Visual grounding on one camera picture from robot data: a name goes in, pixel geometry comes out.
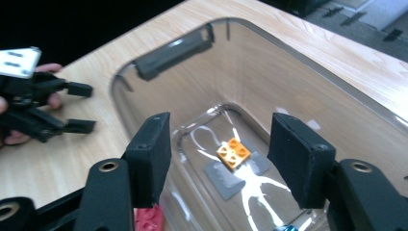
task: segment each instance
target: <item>red lego brick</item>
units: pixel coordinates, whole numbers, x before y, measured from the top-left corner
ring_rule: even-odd
[[[159,205],[152,209],[137,209],[135,226],[138,231],[162,231],[163,212]]]

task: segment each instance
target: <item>wooden table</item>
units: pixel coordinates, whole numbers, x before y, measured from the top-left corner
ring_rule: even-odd
[[[65,134],[47,144],[29,141],[4,147],[0,151],[0,199],[28,196],[37,207],[43,206],[82,188],[94,163],[121,156],[130,139],[111,98],[113,76],[137,56],[221,17],[251,21],[408,120],[407,63],[261,2],[191,0],[91,52],[58,74],[70,81],[90,84],[95,91],[89,99],[64,95],[64,107],[53,114],[63,119],[97,120],[95,131],[85,136]]]

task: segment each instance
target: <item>transparent plastic bin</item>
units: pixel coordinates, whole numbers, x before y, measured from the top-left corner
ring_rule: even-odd
[[[405,121],[248,21],[212,21],[136,58],[112,91],[129,137],[148,117],[171,112],[161,206],[173,230],[328,228],[323,210],[298,208],[266,159],[274,112],[307,123],[336,147],[337,160],[372,163],[408,193]],[[233,172],[217,158],[231,138],[253,152]]]

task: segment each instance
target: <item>finger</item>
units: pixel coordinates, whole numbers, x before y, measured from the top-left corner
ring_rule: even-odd
[[[52,93],[48,96],[47,103],[52,109],[59,109],[63,104],[63,101],[58,93]]]
[[[0,97],[0,114],[6,112],[8,107],[9,107],[9,104],[7,103],[6,99],[3,97]]]
[[[36,68],[36,72],[45,72],[45,71],[49,71],[49,72],[58,72],[63,68],[62,65],[60,64],[43,64],[43,65],[39,65]]]
[[[19,144],[19,143],[23,143],[26,141],[29,141],[30,137],[27,135],[23,135],[21,137],[13,137],[13,136],[9,136],[7,138],[4,139],[4,143],[8,144],[8,145],[13,145],[13,144]]]

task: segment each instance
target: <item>orange lego brick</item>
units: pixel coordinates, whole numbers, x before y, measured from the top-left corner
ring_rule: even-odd
[[[233,138],[229,142],[222,144],[217,151],[217,155],[230,170],[234,170],[249,158],[251,152]]]

